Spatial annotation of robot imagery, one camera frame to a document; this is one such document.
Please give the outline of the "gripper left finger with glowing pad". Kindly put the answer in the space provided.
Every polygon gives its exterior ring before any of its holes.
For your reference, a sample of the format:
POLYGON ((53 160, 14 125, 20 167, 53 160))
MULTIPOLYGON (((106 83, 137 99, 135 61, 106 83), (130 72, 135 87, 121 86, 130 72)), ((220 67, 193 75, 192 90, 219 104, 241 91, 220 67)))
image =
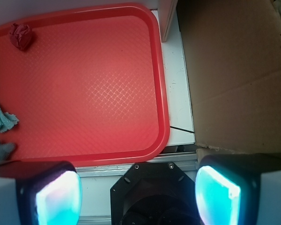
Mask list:
POLYGON ((81 179, 67 161, 0 161, 0 225, 76 225, 81 179))

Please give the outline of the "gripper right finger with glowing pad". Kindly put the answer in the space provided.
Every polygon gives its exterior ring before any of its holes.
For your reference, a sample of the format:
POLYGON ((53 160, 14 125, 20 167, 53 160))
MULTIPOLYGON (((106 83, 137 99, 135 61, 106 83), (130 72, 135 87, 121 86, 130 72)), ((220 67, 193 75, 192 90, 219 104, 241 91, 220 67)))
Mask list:
POLYGON ((281 153, 204 156, 195 198, 205 225, 281 225, 281 153))

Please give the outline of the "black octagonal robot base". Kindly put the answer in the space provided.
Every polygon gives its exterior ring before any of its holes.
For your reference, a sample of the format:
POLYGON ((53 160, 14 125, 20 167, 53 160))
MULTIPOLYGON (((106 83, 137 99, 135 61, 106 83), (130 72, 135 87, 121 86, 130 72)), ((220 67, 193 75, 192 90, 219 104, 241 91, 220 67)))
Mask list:
POLYGON ((136 163, 110 188, 113 225, 199 225, 195 183, 175 163, 136 163))

